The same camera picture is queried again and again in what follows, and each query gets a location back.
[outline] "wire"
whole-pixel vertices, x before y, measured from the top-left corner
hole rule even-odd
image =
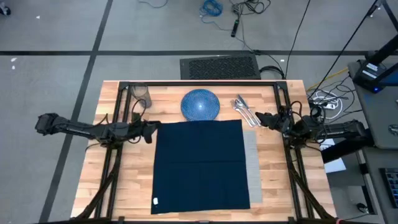
[[[339,89],[338,89],[339,86],[343,86],[343,87],[345,87],[345,88],[347,88],[347,89],[349,90],[349,91],[343,91],[343,92],[345,92],[345,94],[351,93],[351,94],[353,95],[353,100],[352,100],[352,102],[351,102],[351,103],[348,105],[348,107],[344,110],[344,112],[347,113],[348,108],[350,108],[350,107],[354,104],[354,101],[355,101],[354,90],[352,90],[352,89],[350,89],[348,86],[342,85],[342,84],[336,86],[336,89],[337,89],[337,90],[339,90]]]
[[[134,108],[136,107],[136,105],[138,104],[138,102],[143,101],[144,102],[144,110],[142,111],[142,113],[140,114],[140,116],[134,120]],[[134,105],[131,108],[131,123],[134,124],[136,121],[140,120],[142,118],[142,116],[145,113],[145,110],[147,109],[147,102],[144,99],[138,99]],[[129,140],[127,140],[127,142],[131,143],[131,144],[137,144],[139,141],[141,140],[141,136],[138,137],[138,140],[135,142],[132,142]]]
[[[142,113],[140,114],[139,118],[133,120],[133,119],[134,119],[134,113],[133,113],[133,112],[134,112],[134,108],[136,107],[137,103],[140,102],[140,101],[145,102],[144,110],[143,110]],[[135,102],[135,104],[134,104],[134,105],[132,106],[132,108],[131,108],[131,123],[134,123],[134,122],[138,121],[139,119],[141,119],[141,118],[142,118],[142,115],[144,115],[146,109],[147,109],[147,102],[146,102],[145,100],[143,100],[143,99],[137,100],[137,101]]]
[[[223,5],[216,0],[206,0],[200,8],[202,15],[219,16],[223,13]]]
[[[206,16],[208,16],[208,15],[200,15],[201,16],[201,22],[202,23],[204,23],[204,24],[214,24],[215,26],[217,26],[217,28],[219,29],[219,30],[223,30],[223,31],[232,31],[231,29],[223,29],[223,28],[221,28],[215,21],[209,21],[209,22],[206,22],[206,21],[204,21],[203,19],[206,17]]]
[[[344,221],[353,220],[353,219],[355,219],[355,218],[361,218],[361,217],[364,217],[364,216],[366,216],[366,215],[370,215],[370,214],[369,214],[369,213],[367,213],[367,214],[360,215],[360,216],[353,217],[353,218],[345,218],[345,219],[344,219]]]
[[[308,6],[310,5],[310,2],[311,2],[311,0],[308,0],[307,6],[305,6],[305,11],[304,11],[303,17],[301,18],[300,24],[298,25],[298,28],[297,28],[297,31],[296,31],[296,35],[294,36],[292,48],[290,49],[289,56],[287,56],[286,73],[285,73],[285,74],[286,74],[286,76],[285,76],[286,78],[287,78],[287,70],[289,69],[289,59],[290,59],[290,55],[292,54],[294,45],[295,45],[295,43],[296,43],[297,36],[298,36],[298,34],[299,34],[299,30],[300,30],[301,24],[302,24],[303,21],[304,21],[304,17],[305,17],[305,15],[306,15],[306,13],[307,13],[307,9],[308,9]]]
[[[290,107],[292,107],[295,103],[298,103],[300,105],[300,109],[298,109],[298,114],[301,116],[301,111],[303,110],[303,104],[300,101],[296,100],[290,104]]]
[[[309,146],[309,145],[305,145],[306,147],[309,147],[310,149],[314,149],[314,150],[317,150],[317,151],[321,151],[320,149],[317,149],[317,148],[315,148],[315,147],[312,147],[312,146]]]
[[[315,108],[312,108],[310,111],[310,118],[312,119],[313,122],[317,123],[318,125],[322,126],[322,128],[323,128],[322,131],[325,133],[325,136],[323,137],[322,141],[316,142],[318,144],[321,144],[321,143],[324,143],[326,141],[326,139],[328,138],[328,133],[326,132],[326,127],[325,127],[326,110],[324,109],[324,107],[322,107],[320,105],[315,105],[315,106],[321,109],[320,116],[317,116],[316,118],[314,118],[312,111]],[[322,131],[317,132],[317,134],[315,135],[315,139],[318,139],[318,136],[322,133]]]
[[[341,74],[343,74],[343,73],[345,73],[345,72],[347,72],[348,71],[348,68],[344,68],[344,69],[342,69],[342,70],[340,70],[340,71],[338,71],[338,72],[336,72],[336,73],[334,73],[334,74],[332,74],[332,75],[329,75],[326,79],[325,79],[325,81],[326,80],[328,80],[328,79],[331,79],[331,78],[333,78],[333,77],[336,77],[336,76],[338,76],[338,75],[341,75]],[[318,82],[318,83],[316,83],[316,84],[314,84],[314,85],[312,85],[312,86],[310,86],[310,88],[308,88],[306,91],[311,91],[311,89],[313,88],[313,87],[315,87],[317,84],[319,84],[320,82]]]
[[[356,112],[360,112],[360,111],[362,111],[362,110],[356,110],[356,111],[347,112],[346,114],[343,114],[343,115],[341,115],[340,117],[338,117],[338,118],[334,119],[333,121],[330,121],[330,122],[328,122],[328,123],[326,123],[326,124],[331,124],[331,123],[337,121],[337,120],[340,119],[340,118],[343,118],[343,117],[345,117],[345,116],[347,116],[347,115],[349,115],[349,114],[356,113]]]
[[[130,140],[127,140],[131,144],[137,144],[141,140],[141,136],[138,137],[138,140],[136,142],[132,142]]]
[[[332,86],[332,85],[334,85],[334,84],[336,84],[336,83],[339,83],[339,82],[340,82],[340,84],[343,84],[344,81],[347,80],[347,78],[349,78],[349,75],[348,75],[347,77],[345,77],[342,81],[336,81],[336,82],[334,82],[334,83],[332,83],[332,84],[329,84],[329,85],[327,85],[327,86],[324,86],[324,87],[322,87],[322,88],[323,88],[323,89],[324,89],[324,88],[327,88],[327,87]]]
[[[279,75],[281,75],[282,79],[285,80],[285,74],[283,73],[283,71],[281,69],[279,69],[278,67],[275,67],[273,65],[268,65],[268,66],[264,66],[260,69],[260,73],[264,72],[264,71],[273,71],[278,73]]]
[[[269,0],[267,0],[267,1],[269,2],[269,4],[265,7],[265,9],[262,10],[261,13],[263,13],[263,12],[271,5],[271,1],[269,1]],[[233,7],[234,7],[235,3],[232,2],[232,0],[229,0],[229,2],[230,2],[230,3],[233,5]],[[222,31],[232,31],[232,29],[224,29],[224,28],[221,28],[215,21],[208,21],[208,22],[205,21],[204,18],[205,18],[206,16],[213,16],[213,15],[207,13],[206,10],[203,10],[203,6],[200,8],[200,16],[201,16],[201,21],[202,21],[202,23],[204,23],[204,24],[213,24],[213,25],[215,25],[219,30],[222,30]],[[247,48],[249,49],[250,53],[254,53],[254,54],[258,54],[258,55],[266,55],[266,56],[270,57],[270,58],[278,65],[278,67],[279,67],[279,69],[280,69],[280,72],[277,71],[277,70],[275,70],[275,72],[280,73],[280,74],[282,75],[282,79],[286,79],[282,67],[280,66],[279,62],[278,62],[273,56],[271,56],[271,55],[269,55],[269,54],[264,54],[264,53],[260,52],[259,50],[253,50],[251,47],[248,46],[248,44],[246,43],[246,40],[245,40],[245,38],[244,38],[244,22],[243,22],[243,18],[241,17],[242,14],[240,13],[240,10],[239,10],[238,12],[239,12],[239,14],[238,14],[239,16],[238,16],[238,17],[239,17],[239,19],[241,20],[240,24],[242,25],[242,39],[240,39],[239,37],[236,37],[236,36],[235,36],[235,39],[238,40],[238,41],[240,41],[240,42],[242,42],[242,44],[243,44],[242,50],[244,50],[244,48],[247,47]]]
[[[151,3],[147,2],[147,1],[142,1],[142,0],[139,0],[139,2],[140,2],[140,3],[146,3],[146,4],[148,4],[150,7],[154,8],[154,9],[160,9],[160,8],[166,6],[167,3],[169,3],[169,0],[166,0],[166,2],[164,2],[164,4],[161,5],[161,6],[154,6],[154,5],[152,5]]]
[[[257,1],[256,0],[245,0],[245,1],[239,2],[239,3],[233,3],[232,0],[229,0],[229,1],[232,4],[233,12],[238,16],[238,19],[240,19],[241,16],[245,16],[245,15],[262,14],[271,5],[270,0],[266,0],[268,2],[267,6],[263,2],[260,2],[260,0],[257,0]],[[244,13],[245,6],[247,7],[247,9],[249,11],[248,13]],[[256,10],[258,6],[262,7],[262,9],[260,11]]]
[[[335,97],[326,97],[326,96],[319,96],[318,95],[318,93],[320,93],[320,92],[324,92],[324,93],[327,93],[328,95],[329,94],[332,94],[333,96],[335,96]],[[333,102],[333,103],[336,103],[336,108],[337,107],[339,107],[339,105],[340,105],[340,110],[339,110],[339,112],[337,112],[337,114],[335,114],[334,116],[332,116],[331,118],[328,118],[328,117],[325,117],[326,119],[335,119],[337,116],[339,116],[340,115],[340,113],[343,111],[343,101],[341,100],[341,98],[339,97],[339,96],[337,96],[336,94],[334,94],[332,91],[325,91],[325,90],[320,90],[320,91],[317,91],[316,93],[315,93],[315,96],[316,97],[314,97],[314,98],[312,98],[312,100],[314,101],[314,103],[316,103],[316,100],[317,99],[321,99],[318,103],[316,103],[316,104],[321,104],[322,105],[322,101],[324,100],[324,99],[326,99],[327,101],[327,103],[329,102],[329,101],[331,101],[331,102]]]
[[[372,6],[369,8],[369,10],[370,10],[371,8],[373,8],[373,7],[376,5],[377,2],[378,2],[378,0],[374,0],[373,4],[372,4]],[[359,28],[361,27],[362,23],[363,23],[363,22],[365,21],[365,19],[368,17],[368,12],[369,12],[369,10],[368,10],[367,13],[365,14],[365,16],[362,18],[361,22],[359,23],[359,25],[358,25],[357,28],[355,29],[353,35],[351,35],[351,37],[348,39],[347,43],[344,45],[343,49],[340,51],[340,53],[338,54],[337,58],[335,59],[335,61],[334,61],[333,64],[331,65],[331,67],[329,68],[329,71],[326,72],[326,75],[322,78],[322,81],[318,84],[318,86],[316,87],[316,89],[315,89],[314,92],[316,92],[316,91],[319,89],[320,85],[322,85],[322,83],[325,81],[326,77],[328,76],[328,74],[329,74],[330,71],[333,69],[333,67],[335,66],[335,64],[336,64],[336,62],[338,61],[338,59],[340,58],[341,54],[343,54],[343,52],[344,52],[345,49],[347,48],[348,44],[349,44],[349,43],[351,42],[351,40],[354,38],[354,35],[355,35],[356,32],[359,30]]]
[[[87,149],[91,148],[92,146],[96,146],[96,145],[99,145],[99,144],[101,144],[101,143],[99,142],[99,143],[91,144],[91,145],[86,147],[85,151],[87,151]]]

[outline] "clear glass cup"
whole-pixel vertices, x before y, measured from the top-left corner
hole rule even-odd
[[[135,83],[132,85],[131,90],[131,94],[135,99],[140,100],[139,104],[143,108],[150,108],[152,106],[148,85],[145,83]]]

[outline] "white tag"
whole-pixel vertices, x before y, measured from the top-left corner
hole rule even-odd
[[[371,63],[368,63],[366,66],[367,66],[368,68],[370,68],[371,70],[377,72],[377,66],[375,66],[375,65],[373,65],[373,64],[371,64]]]
[[[363,73],[363,74],[366,74],[366,75],[368,75],[368,76],[370,76],[370,77],[372,77],[372,78],[377,78],[377,76],[372,75],[372,74],[370,74],[369,72],[367,72],[367,71],[365,71],[365,70],[363,70],[362,73]]]

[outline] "silverware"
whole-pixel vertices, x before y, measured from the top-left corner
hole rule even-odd
[[[243,116],[243,118],[246,120],[246,122],[248,122],[249,126],[252,128],[253,125],[250,123],[250,121],[249,121],[249,120],[247,119],[247,117],[244,115],[244,113],[242,112],[242,109],[240,109],[240,108],[238,108],[238,107],[236,106],[236,102],[235,102],[234,100],[231,100],[231,105],[232,105],[232,108],[233,108],[234,110],[236,110],[237,112],[241,113],[241,115]]]
[[[257,125],[257,123],[254,122],[253,119],[251,119],[250,114],[249,114],[248,112],[246,112],[245,107],[244,107],[243,103],[242,103],[240,100],[235,100],[235,105],[236,105],[239,109],[241,109],[241,110],[248,116],[248,118],[250,119],[250,123],[251,123],[253,126],[256,126],[256,125]]]
[[[256,120],[256,123],[258,126],[261,126],[261,121],[260,119],[250,110],[248,104],[244,101],[241,95],[238,94],[238,99],[242,102],[243,106],[249,111],[249,113],[253,116],[253,118]]]

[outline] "white cable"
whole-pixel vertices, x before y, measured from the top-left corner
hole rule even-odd
[[[335,96],[335,97],[319,96],[318,93],[320,93],[320,92],[328,93],[328,94],[333,95],[333,96]],[[317,92],[315,93],[315,96],[316,96],[316,97],[312,98],[312,100],[313,100],[315,103],[316,103],[315,100],[317,100],[317,99],[321,99],[319,102],[322,102],[322,101],[324,101],[324,100],[332,100],[332,99],[337,98],[337,100],[332,100],[332,101],[330,101],[330,102],[336,103],[336,105],[335,105],[336,108],[337,108],[339,105],[341,105],[341,106],[340,106],[340,110],[339,110],[339,112],[338,112],[336,115],[332,116],[331,118],[326,117],[326,119],[335,119],[335,118],[343,111],[343,101],[341,100],[341,98],[338,98],[338,96],[337,96],[336,94],[334,94],[333,92],[331,92],[331,91],[325,91],[325,90],[319,90],[319,91],[317,91]]]

